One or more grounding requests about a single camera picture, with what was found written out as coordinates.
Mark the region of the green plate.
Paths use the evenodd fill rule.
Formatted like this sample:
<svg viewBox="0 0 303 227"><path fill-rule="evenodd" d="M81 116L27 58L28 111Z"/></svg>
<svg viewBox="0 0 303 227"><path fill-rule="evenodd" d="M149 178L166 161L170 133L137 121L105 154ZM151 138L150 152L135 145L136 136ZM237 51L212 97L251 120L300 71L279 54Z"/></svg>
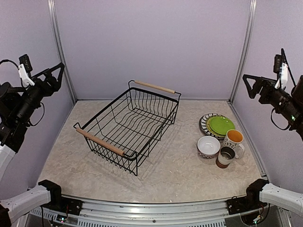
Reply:
<svg viewBox="0 0 303 227"><path fill-rule="evenodd" d="M234 130L234 123L227 117L214 116L209 120L211 130L219 135L226 135L229 130Z"/></svg>

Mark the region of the white calligraphy cup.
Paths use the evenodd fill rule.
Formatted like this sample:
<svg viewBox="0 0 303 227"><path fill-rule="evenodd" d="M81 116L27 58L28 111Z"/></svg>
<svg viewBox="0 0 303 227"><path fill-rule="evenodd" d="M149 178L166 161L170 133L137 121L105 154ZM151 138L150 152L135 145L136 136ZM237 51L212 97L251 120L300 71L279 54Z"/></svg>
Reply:
<svg viewBox="0 0 303 227"><path fill-rule="evenodd" d="M235 151L235 158L241 159L246 151L244 145L242 144L243 140L244 136L240 131L231 129L227 131L224 137L223 146L232 148Z"/></svg>

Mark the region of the woven bamboo tray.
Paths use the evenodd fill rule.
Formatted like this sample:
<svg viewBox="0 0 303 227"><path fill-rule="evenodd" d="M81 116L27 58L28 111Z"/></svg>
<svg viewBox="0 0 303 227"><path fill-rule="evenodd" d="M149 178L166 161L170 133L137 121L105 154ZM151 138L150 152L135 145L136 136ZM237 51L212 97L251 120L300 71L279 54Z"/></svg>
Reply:
<svg viewBox="0 0 303 227"><path fill-rule="evenodd" d="M217 133L215 133L215 132L213 132L212 130L211 130L211 128L210 128L210 126L209 126L209 120L210 120L210 118L212 118L212 117L214 117L214 116L211 116L211 117L209 117L207 120L206 120L206 128L208 129L208 131L212 134L212 135L214 135L214 136L216 136L216 137L218 137L218 138L220 138L220 139L223 139L225 136L224 135L219 135L219 134L217 134Z"/></svg>

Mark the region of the brown white small cup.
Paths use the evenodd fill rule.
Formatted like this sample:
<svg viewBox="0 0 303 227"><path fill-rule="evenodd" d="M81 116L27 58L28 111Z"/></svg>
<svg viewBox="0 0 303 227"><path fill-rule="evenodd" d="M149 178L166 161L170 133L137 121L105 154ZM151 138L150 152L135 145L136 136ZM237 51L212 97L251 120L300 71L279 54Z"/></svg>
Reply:
<svg viewBox="0 0 303 227"><path fill-rule="evenodd" d="M219 168L227 168L235 158L235 152L230 147L222 147L215 161Z"/></svg>

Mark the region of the white ceramic bowl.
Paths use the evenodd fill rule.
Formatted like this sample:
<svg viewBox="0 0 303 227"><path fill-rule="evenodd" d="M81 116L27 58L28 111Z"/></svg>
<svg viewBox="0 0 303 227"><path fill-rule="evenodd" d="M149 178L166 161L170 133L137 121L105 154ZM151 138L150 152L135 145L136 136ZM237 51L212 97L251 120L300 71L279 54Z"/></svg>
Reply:
<svg viewBox="0 0 303 227"><path fill-rule="evenodd" d="M212 136L203 136L197 141L197 149L205 154L213 154L220 150L221 144Z"/></svg>

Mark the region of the blue white patterned bowl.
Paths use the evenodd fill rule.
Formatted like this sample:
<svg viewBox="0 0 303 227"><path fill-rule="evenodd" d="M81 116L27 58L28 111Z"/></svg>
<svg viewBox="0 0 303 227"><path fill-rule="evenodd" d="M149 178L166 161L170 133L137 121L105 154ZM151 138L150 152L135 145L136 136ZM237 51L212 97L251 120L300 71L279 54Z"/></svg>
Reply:
<svg viewBox="0 0 303 227"><path fill-rule="evenodd" d="M219 152L217 151L216 153L213 153L213 154L205 154L202 151L197 150L197 153L204 159L211 159L211 158L217 157Z"/></svg>

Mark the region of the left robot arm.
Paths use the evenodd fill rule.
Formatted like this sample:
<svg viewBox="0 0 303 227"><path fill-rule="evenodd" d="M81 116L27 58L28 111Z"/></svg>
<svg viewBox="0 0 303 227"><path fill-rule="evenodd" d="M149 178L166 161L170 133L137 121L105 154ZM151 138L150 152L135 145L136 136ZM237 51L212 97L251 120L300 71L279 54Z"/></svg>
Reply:
<svg viewBox="0 0 303 227"><path fill-rule="evenodd" d="M30 77L24 65L19 66L22 87L9 82L0 86L0 174L4 175L13 157L24 142L25 133L32 126L30 117L42 104L44 97L59 91L65 65L45 69ZM34 188L0 202L0 225L10 227L21 216L36 207L51 205L56 210L66 206L59 185L43 180Z"/></svg>

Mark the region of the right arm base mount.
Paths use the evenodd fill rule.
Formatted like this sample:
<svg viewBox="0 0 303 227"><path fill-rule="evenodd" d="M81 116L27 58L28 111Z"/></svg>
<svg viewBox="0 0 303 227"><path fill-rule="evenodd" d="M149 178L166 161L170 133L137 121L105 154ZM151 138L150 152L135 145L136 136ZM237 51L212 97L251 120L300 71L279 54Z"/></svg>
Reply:
<svg viewBox="0 0 303 227"><path fill-rule="evenodd" d="M245 196L236 197L233 196L231 199L226 201L226 206L229 215L239 214L259 208L265 208L267 203L259 200L259 193L248 192Z"/></svg>

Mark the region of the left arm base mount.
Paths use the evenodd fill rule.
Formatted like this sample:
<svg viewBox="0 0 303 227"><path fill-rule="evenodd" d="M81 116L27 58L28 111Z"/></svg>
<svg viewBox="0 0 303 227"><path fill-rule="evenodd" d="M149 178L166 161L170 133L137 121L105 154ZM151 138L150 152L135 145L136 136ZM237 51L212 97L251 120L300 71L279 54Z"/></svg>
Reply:
<svg viewBox="0 0 303 227"><path fill-rule="evenodd" d="M67 215L80 215L83 202L62 196L58 191L50 192L51 201L42 205L43 208L55 210Z"/></svg>

